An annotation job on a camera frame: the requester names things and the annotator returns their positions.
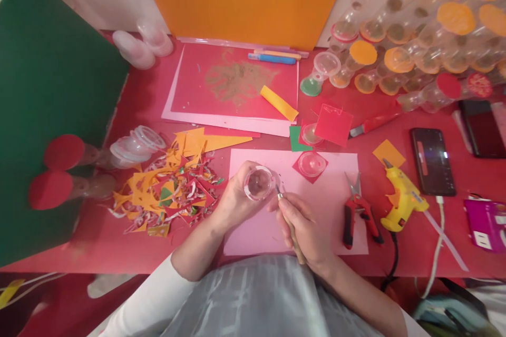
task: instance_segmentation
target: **red handle scissors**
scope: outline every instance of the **red handle scissors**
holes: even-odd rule
[[[352,191],[352,196],[344,205],[344,236],[343,242],[347,249],[353,247],[353,229],[355,226],[355,213],[359,213],[360,217],[365,220],[367,228],[373,236],[373,240],[378,244],[383,244],[385,241],[381,236],[378,224],[374,218],[374,214],[371,210],[371,205],[360,195],[360,173],[357,176],[355,185],[349,180],[348,174],[346,174],[349,187]]]

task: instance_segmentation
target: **smartphone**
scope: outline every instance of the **smartphone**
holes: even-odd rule
[[[452,169],[439,129],[410,130],[420,189],[426,195],[455,196]]]
[[[461,100],[459,107],[474,155],[478,158],[506,158],[506,148],[490,102]]]

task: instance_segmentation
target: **pile of paper scraps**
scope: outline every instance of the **pile of paper scraps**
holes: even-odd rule
[[[203,128],[175,135],[166,154],[114,192],[111,213],[133,221],[125,233],[147,231],[150,236],[166,237],[176,217],[193,226],[212,213],[219,197],[216,190],[226,183],[208,167],[213,158],[205,153],[251,141],[250,137],[204,135]]]

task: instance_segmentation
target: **red table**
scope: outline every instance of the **red table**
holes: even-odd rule
[[[193,128],[188,124],[167,123],[160,118],[166,102],[173,75],[181,54],[182,44],[176,43],[176,51],[157,62],[149,71],[132,69],[118,103],[106,144],[125,136],[139,124],[164,133],[170,140],[171,133]],[[300,77],[305,77],[313,65],[313,57],[302,60]],[[312,107],[328,97],[355,118],[353,126],[387,107],[392,101],[377,90],[363,95],[351,85],[343,90],[332,87],[327,81],[323,92],[316,98],[300,94],[299,111],[302,117],[311,115]],[[506,160],[474,158],[465,148],[462,136],[451,118],[450,107],[435,115],[416,110],[397,120],[348,142],[347,148],[328,144],[327,151],[358,153],[363,195],[371,202],[376,218],[391,208],[385,194],[394,189],[385,176],[382,164],[372,151],[386,138],[407,158],[403,171],[417,183],[409,129],[436,127],[443,131],[458,195],[445,198],[446,234],[453,242],[470,272],[462,271],[449,249],[443,246],[437,270],[438,276],[449,277],[506,277],[506,255],[488,253],[472,244],[463,199],[468,193],[478,193],[498,201],[506,201],[504,173]],[[235,146],[236,148],[264,148],[290,150],[288,138],[263,134],[261,138]],[[213,168],[221,176],[228,175],[230,149],[216,151]],[[124,181],[129,172],[119,172],[118,181]],[[439,222],[439,209],[434,197],[427,197],[429,212]],[[74,272],[74,273],[151,273],[176,246],[190,233],[183,222],[175,222],[166,239],[149,237],[146,233],[123,234],[129,221],[114,218],[103,206],[88,201],[83,204],[79,224],[68,244],[55,247],[23,259],[0,270],[9,272]],[[369,255],[343,257],[355,271],[364,276],[385,276],[393,262],[393,244],[385,230],[386,243],[379,246],[369,237]],[[398,235],[400,261],[399,276],[429,276],[437,233],[421,213],[414,213],[403,232]]]

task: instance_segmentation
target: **white sleeve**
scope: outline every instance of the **white sleeve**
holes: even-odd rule
[[[407,337],[430,337],[430,335],[401,308],[406,323]]]
[[[116,311],[100,337],[159,335],[198,282],[174,269],[169,255]]]

